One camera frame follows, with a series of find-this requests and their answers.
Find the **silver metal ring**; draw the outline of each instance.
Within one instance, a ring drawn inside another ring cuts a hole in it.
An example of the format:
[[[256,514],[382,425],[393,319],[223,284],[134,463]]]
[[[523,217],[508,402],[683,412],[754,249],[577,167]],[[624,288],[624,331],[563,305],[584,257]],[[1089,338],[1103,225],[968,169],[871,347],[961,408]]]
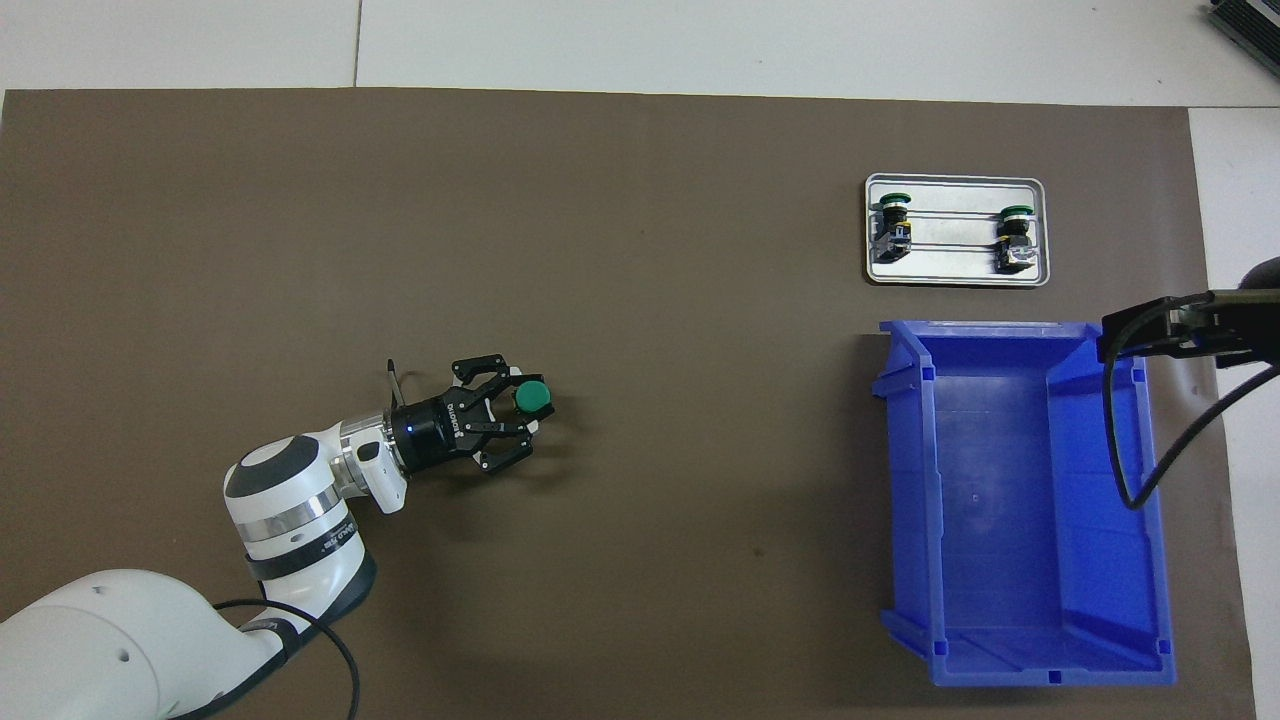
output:
[[[270,518],[253,520],[252,523],[237,523],[236,532],[244,542],[259,542],[291,533],[311,520],[333,510],[338,505],[338,491],[333,486],[323,492],[289,507],[284,512],[278,512]]]

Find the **white tile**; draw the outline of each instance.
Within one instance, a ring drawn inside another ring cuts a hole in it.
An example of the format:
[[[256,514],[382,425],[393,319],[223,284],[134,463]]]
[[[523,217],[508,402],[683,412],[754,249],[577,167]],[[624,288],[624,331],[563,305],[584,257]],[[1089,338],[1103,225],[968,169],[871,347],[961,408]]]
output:
[[[1193,109],[1192,146],[1199,183],[1208,284],[1236,287],[1257,263],[1280,255],[1280,109]],[[1189,292],[1198,288],[1188,288]],[[1258,365],[1219,372],[1225,393]],[[1275,409],[1280,380],[1222,415],[1231,473],[1244,619],[1253,652],[1258,717],[1280,719],[1280,450]]]
[[[358,0],[0,0],[0,88],[324,87]]]
[[[365,0],[361,86],[1280,105],[1189,0]]]

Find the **brown table surface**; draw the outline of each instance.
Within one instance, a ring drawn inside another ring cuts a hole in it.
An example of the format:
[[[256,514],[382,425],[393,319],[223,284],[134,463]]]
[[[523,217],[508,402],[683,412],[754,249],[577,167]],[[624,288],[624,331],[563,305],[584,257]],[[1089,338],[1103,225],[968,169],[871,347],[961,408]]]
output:
[[[1050,283],[876,287],[874,172],[1034,177]],[[1185,110],[442,90],[10,91],[0,616],[106,568],[253,596],[243,452],[458,357],[539,452],[353,502],[362,717],[1251,717],[1222,433],[1164,497],[1172,688],[940,689],[890,641],[891,318],[1096,320],[1206,284]],[[1152,369],[1160,445],[1215,397]],[[225,717],[340,717],[314,643]]]

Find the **black ribbed object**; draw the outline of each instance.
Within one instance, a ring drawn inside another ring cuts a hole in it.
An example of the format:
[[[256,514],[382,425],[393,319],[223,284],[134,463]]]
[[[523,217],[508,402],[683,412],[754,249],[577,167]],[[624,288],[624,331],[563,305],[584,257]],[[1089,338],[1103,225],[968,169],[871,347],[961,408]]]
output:
[[[1280,0],[1215,0],[1208,19],[1280,76]]]

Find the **white table surface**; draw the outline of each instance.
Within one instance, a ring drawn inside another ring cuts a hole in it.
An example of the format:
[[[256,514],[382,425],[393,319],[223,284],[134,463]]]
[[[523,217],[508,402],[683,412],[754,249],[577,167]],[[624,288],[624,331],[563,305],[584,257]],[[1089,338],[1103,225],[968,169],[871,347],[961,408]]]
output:
[[[0,0],[0,90],[489,87],[1188,106],[1211,287],[1280,254],[1280,78],[1190,0]],[[1202,288],[1187,288],[1188,292]],[[1248,369],[1220,374],[1220,391]],[[1280,450],[1225,416],[1258,717],[1280,719]]]

